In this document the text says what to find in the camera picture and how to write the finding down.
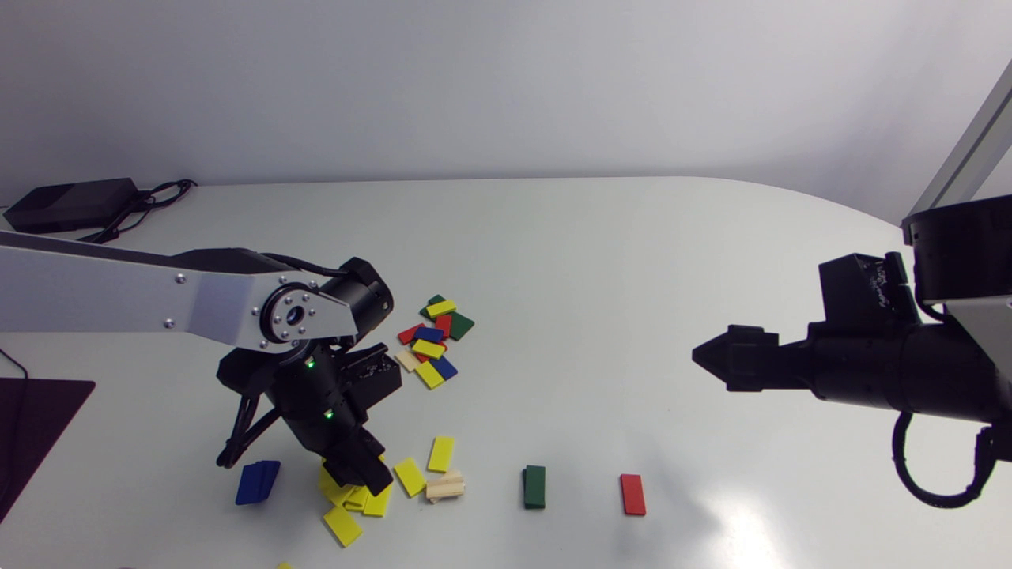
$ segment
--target silver metal frame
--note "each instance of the silver metal frame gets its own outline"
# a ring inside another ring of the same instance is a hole
[[[1012,61],[908,216],[969,201],[1012,146]]]

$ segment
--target black mat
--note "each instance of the black mat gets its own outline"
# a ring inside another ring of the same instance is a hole
[[[0,378],[0,521],[93,389],[95,382]]]

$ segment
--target white wall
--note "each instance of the white wall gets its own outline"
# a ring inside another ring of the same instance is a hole
[[[35,185],[122,175],[151,185],[697,174],[897,221],[1012,56],[1008,0],[2,10],[8,204]]]

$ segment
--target blue block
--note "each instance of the blue block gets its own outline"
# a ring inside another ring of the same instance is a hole
[[[280,469],[281,463],[278,461],[260,461],[244,466],[239,479],[239,490],[236,492],[236,505],[255,504],[266,500]]]
[[[436,369],[436,372],[439,372],[439,375],[444,380],[448,380],[456,375],[456,368],[449,362],[449,359],[446,359],[445,355],[439,359],[429,359],[429,363],[432,363],[432,367]]]
[[[415,330],[416,340],[425,340],[437,344],[442,341],[442,330],[439,328],[421,327]]]

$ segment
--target green block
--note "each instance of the green block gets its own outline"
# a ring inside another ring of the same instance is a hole
[[[544,509],[544,467],[527,465],[523,469],[523,507]]]
[[[469,330],[474,328],[475,321],[459,312],[451,312],[449,314],[449,337],[459,340]]]
[[[421,314],[422,317],[425,318],[426,320],[428,320],[429,322],[435,322],[436,319],[432,318],[431,316],[429,316],[429,313],[425,309],[428,308],[428,307],[430,307],[430,306],[432,306],[432,305],[434,305],[434,304],[436,304],[436,303],[441,303],[441,302],[443,302],[446,299],[440,297],[439,295],[436,295],[436,296],[432,297],[431,299],[429,299],[428,305],[422,307],[422,310],[418,311],[418,314]]]

